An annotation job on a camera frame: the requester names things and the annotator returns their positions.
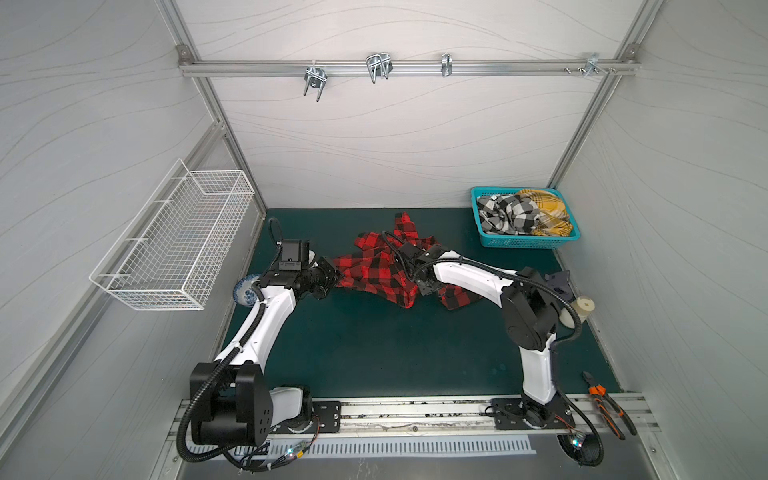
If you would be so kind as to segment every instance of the wire mesh basket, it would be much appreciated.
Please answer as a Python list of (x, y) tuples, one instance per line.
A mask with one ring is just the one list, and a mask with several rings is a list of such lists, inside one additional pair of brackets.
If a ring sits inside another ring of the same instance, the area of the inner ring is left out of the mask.
[(144, 205), (91, 274), (134, 310), (202, 310), (253, 197), (241, 170), (183, 171), (164, 182), (170, 193)]

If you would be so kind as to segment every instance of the black and white plaid shirt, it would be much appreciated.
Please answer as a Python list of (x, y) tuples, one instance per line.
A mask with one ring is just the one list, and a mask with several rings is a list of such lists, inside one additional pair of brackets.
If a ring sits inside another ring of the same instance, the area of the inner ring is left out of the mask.
[(489, 235), (530, 235), (540, 213), (536, 202), (515, 195), (477, 198), (480, 227)]

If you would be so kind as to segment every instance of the green work surface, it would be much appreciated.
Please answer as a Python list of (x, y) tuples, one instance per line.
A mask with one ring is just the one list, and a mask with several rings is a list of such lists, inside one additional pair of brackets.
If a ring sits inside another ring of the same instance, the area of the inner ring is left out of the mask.
[[(310, 242), (320, 256), (358, 250), (359, 233), (394, 230), (397, 209), (272, 209), (287, 239)], [(560, 270), (550, 250), (485, 248), (472, 209), (408, 209), (419, 236), (465, 257), (501, 268), (531, 266), (542, 275)], [(261, 273), (274, 245), (262, 231), (249, 273)], [(225, 345), (250, 308), (237, 306)], [(572, 330), (559, 326), (558, 335)], [(619, 387), (585, 325), (581, 337), (558, 353), (559, 379), (569, 393), (587, 391), (581, 371), (590, 371), (609, 392)], [(272, 348), (265, 368), (270, 388), (309, 386), (314, 397), (519, 394), (518, 347), (507, 337), (501, 309), (481, 300), (449, 312), (437, 296), (419, 297), (404, 309), (373, 293), (335, 288), (327, 298), (301, 299)]]

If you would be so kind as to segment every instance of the aluminum rail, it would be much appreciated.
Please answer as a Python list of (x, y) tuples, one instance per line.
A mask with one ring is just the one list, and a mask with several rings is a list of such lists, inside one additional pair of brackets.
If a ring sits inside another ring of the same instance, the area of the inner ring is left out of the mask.
[[(624, 40), (616, 51), (617, 57), (632, 60), (636, 58), (643, 38), (648, 33), (651, 24), (653, 24), (656, 15), (665, 1), (645, 0), (643, 2)], [(552, 177), (547, 183), (548, 188), (558, 188), (563, 178), (565, 178), (565, 173), (578, 155), (581, 146), (587, 140), (589, 132), (592, 131), (592, 127), (598, 120), (598, 117), (600, 117), (600, 113), (602, 113), (608, 100), (611, 99), (611, 95), (614, 94), (616, 87), (619, 85), (619, 80), (621, 80), (621, 77), (615, 75), (603, 77), (587, 107), (587, 111), (584, 113), (584, 117), (582, 117), (581, 122), (576, 127), (571, 141), (568, 142), (568, 146), (565, 148), (558, 166), (552, 172)]]
[[(308, 67), (322, 68), (329, 77), (368, 77), (362, 60), (351, 61), (192, 61), (179, 65), (184, 77), (304, 77)], [(453, 60), (451, 76), (581, 76), (586, 60)], [(634, 75), (641, 64), (622, 60), (597, 60), (590, 75)], [(392, 60), (393, 77), (441, 77), (440, 60)]]
[[(637, 426), (637, 433), (644, 445), (654, 467), (661, 468), (661, 459), (666, 461), (661, 446), (656, 442), (655, 435), (660, 432), (654, 414), (641, 393), (611, 393), (624, 411), (632, 418)], [(381, 437), (408, 437), (416, 439), (439, 439), (445, 435), (483, 435), (492, 440), (498, 435), (556, 435), (568, 433), (565, 427), (556, 429), (520, 429), (497, 430), (494, 419), (483, 412), (490, 406), (493, 397), (513, 397), (519, 395), (498, 396), (411, 396), (411, 397), (355, 397), (344, 399), (314, 399), (317, 401), (341, 402), (341, 419), (338, 433), (323, 433), (324, 439), (364, 439)], [(585, 415), (595, 424), (599, 432), (608, 440), (611, 430), (603, 420), (602, 414), (589, 395), (575, 393), (568, 395)], [(171, 423), (165, 443), (160, 450), (157, 463), (150, 475), (150, 480), (165, 480), (179, 478), (178, 472), (183, 463), (176, 451), (176, 432), (181, 416), (186, 411), (189, 400), (182, 400), (176, 417)], [(580, 417), (574, 417), (576, 428), (587, 431), (586, 424)], [(303, 439), (301, 434), (270, 434), (270, 441), (277, 439)], [(187, 432), (187, 445), (194, 449), (192, 436)], [(214, 449), (205, 447), (201, 451)], [(222, 457), (212, 460), (223, 462)], [(659, 475), (660, 480), (671, 480), (671, 477)]]

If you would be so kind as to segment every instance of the yellow plaid cloth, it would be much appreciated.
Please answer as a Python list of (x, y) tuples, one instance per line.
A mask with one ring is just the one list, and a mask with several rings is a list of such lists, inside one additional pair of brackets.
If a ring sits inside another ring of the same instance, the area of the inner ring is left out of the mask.
[(574, 226), (565, 210), (563, 200), (557, 195), (541, 190), (526, 188), (515, 194), (519, 198), (530, 198), (538, 205), (541, 216), (538, 225), (531, 232), (540, 237), (569, 237)]

